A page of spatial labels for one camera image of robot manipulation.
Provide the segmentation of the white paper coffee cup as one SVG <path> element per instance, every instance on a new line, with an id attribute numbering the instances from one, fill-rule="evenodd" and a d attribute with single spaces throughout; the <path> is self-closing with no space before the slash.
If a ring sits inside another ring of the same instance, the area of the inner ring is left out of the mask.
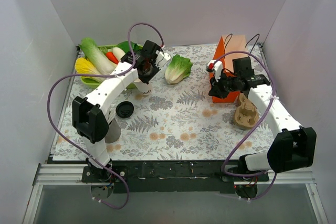
<path id="1" fill-rule="evenodd" d="M 135 96 L 136 100 L 141 100 L 143 97 L 149 96 L 151 92 L 153 91 L 153 87 L 151 83 L 149 84 L 144 83 L 140 79 L 135 80 L 133 83 L 135 84 L 136 88 L 139 91 L 139 94 Z"/>

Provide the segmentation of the black plastic cup lid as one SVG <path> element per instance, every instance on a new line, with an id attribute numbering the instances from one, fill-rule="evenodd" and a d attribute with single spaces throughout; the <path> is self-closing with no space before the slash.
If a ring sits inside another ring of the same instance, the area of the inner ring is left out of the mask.
<path id="1" fill-rule="evenodd" d="M 134 105 L 129 101 L 123 101 L 116 107 L 116 115 L 122 119 L 129 118 L 134 112 Z"/>

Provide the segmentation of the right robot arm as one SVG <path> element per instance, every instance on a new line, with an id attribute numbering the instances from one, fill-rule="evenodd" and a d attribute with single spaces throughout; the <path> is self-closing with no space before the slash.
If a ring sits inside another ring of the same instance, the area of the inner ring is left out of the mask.
<path id="1" fill-rule="evenodd" d="M 206 67 L 214 76 L 210 79 L 209 95 L 225 98 L 231 91 L 240 91 L 256 106 L 274 136 L 268 151 L 243 155 L 239 158 L 236 176 L 251 180 L 268 170 L 276 173 L 310 167 L 313 164 L 317 134 L 311 127 L 303 127 L 285 109 L 275 95 L 270 80 L 255 74 L 249 57 L 234 59 L 234 74 L 228 77 L 219 60 L 211 60 Z"/>

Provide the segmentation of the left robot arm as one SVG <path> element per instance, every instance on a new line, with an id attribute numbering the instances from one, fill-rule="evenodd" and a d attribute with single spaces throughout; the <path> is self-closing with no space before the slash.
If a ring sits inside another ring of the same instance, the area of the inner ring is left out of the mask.
<path id="1" fill-rule="evenodd" d="M 171 56 L 158 44 L 147 40 L 135 53 L 121 55 L 111 77 L 84 98 L 72 102 L 72 125 L 83 137 L 88 152 L 87 164 L 91 174 L 100 182 L 111 178 L 111 158 L 108 143 L 119 139 L 121 129 L 111 106 L 115 99 L 132 83 L 142 93 L 149 93 L 150 80 L 164 67 Z"/>

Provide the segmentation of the green bok choy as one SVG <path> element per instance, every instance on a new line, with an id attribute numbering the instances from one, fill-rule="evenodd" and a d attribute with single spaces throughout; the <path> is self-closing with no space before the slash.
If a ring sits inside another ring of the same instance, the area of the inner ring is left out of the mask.
<path id="1" fill-rule="evenodd" d="M 122 49 L 125 53 L 130 51 L 130 48 L 133 48 L 134 52 L 137 52 L 142 49 L 142 45 L 136 44 L 134 42 L 131 42 L 131 46 L 129 46 L 128 41 L 123 41 L 116 45 L 116 47 Z"/>

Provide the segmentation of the white radish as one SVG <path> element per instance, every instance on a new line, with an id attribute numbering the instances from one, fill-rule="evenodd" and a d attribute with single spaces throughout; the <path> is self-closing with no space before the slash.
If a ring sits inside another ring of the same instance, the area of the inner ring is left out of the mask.
<path id="1" fill-rule="evenodd" d="M 119 47 L 113 47 L 112 48 L 112 53 L 119 62 L 121 61 L 121 59 L 125 55 L 125 52 Z"/>

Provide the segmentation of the loose green lettuce head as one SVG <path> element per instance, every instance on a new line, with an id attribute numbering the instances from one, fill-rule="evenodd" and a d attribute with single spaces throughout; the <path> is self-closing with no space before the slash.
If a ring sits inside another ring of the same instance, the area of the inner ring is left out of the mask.
<path id="1" fill-rule="evenodd" d="M 165 79 L 168 84 L 177 84 L 189 77 L 193 63 L 190 59 L 176 54 L 165 71 Z"/>

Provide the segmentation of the brown cardboard cup carrier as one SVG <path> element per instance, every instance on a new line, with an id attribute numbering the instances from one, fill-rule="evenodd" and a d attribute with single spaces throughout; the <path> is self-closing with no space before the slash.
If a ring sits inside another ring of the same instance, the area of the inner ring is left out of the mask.
<path id="1" fill-rule="evenodd" d="M 238 107 L 233 116 L 234 124 L 242 129 L 252 129 L 259 121 L 256 106 L 243 93 L 239 94 L 237 102 Z"/>

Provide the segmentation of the orange carrot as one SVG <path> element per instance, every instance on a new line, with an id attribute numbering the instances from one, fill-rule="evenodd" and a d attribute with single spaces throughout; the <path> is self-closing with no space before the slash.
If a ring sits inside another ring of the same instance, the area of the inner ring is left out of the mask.
<path id="1" fill-rule="evenodd" d="M 119 63 L 117 57 L 116 57 L 116 56 L 113 54 L 113 52 L 111 52 L 111 51 L 108 51 L 108 52 L 106 53 L 106 57 L 107 57 L 111 62 L 113 62 L 113 63 L 116 64 L 116 65 Z"/>

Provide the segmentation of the napa cabbage green white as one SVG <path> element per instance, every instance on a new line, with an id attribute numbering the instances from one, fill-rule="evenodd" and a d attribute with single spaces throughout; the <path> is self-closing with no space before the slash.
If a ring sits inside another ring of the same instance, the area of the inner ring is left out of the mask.
<path id="1" fill-rule="evenodd" d="M 84 38 L 79 44 L 80 49 L 89 61 L 103 75 L 111 74 L 116 68 L 116 64 L 110 61 L 98 48 L 96 42 L 91 38 Z"/>

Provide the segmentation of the green vegetable tray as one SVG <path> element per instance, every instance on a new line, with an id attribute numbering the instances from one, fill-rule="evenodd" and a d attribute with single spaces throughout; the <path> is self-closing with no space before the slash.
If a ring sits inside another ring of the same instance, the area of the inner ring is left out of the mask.
<path id="1" fill-rule="evenodd" d="M 99 46 L 100 50 L 102 51 L 112 51 L 112 48 L 116 45 L 105 45 L 105 46 Z M 91 77 L 80 77 L 80 80 L 85 85 L 89 86 L 90 88 L 97 88 L 100 85 L 100 82 L 97 82 L 95 79 Z"/>

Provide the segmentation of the yellow cabbage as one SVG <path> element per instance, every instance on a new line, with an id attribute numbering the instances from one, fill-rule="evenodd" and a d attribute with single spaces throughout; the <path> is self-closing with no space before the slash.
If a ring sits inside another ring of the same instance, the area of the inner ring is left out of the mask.
<path id="1" fill-rule="evenodd" d="M 93 75 L 102 75 L 98 69 L 87 59 L 78 58 L 75 62 L 75 70 L 80 74 L 93 74 Z M 94 80 L 95 82 L 102 83 L 105 78 L 102 77 L 87 77 L 84 78 Z"/>

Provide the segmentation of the floral table mat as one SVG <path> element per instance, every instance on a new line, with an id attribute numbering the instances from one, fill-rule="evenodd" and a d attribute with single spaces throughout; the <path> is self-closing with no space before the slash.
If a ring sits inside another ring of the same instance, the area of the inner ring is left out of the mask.
<path id="1" fill-rule="evenodd" d="M 170 85 L 160 71 L 151 80 L 149 95 L 130 89 L 118 96 L 115 104 L 129 101 L 134 112 L 127 119 L 117 118 L 121 136 L 107 145 L 112 160 L 224 159 L 228 155 L 237 159 L 269 149 L 274 137 L 266 123 L 247 136 L 233 123 L 236 103 L 213 103 L 208 95 L 205 68 L 216 46 L 176 46 L 166 51 L 190 59 L 191 74 Z"/>

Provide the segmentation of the grey straw holder cup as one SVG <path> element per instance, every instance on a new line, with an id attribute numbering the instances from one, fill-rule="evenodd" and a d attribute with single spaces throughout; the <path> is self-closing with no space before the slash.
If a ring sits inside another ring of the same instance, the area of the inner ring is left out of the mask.
<path id="1" fill-rule="evenodd" d="M 112 144 L 116 142 L 121 135 L 121 128 L 119 127 L 116 119 L 114 118 L 111 123 L 109 124 L 109 129 L 104 137 L 105 143 L 106 144 Z"/>

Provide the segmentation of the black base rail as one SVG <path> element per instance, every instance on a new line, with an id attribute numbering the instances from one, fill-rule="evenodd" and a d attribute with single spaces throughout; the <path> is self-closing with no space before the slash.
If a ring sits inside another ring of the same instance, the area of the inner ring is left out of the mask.
<path id="1" fill-rule="evenodd" d="M 223 160 L 115 161 L 112 170 L 132 193 L 213 191 L 233 194 L 234 182 L 246 181 L 221 172 Z"/>

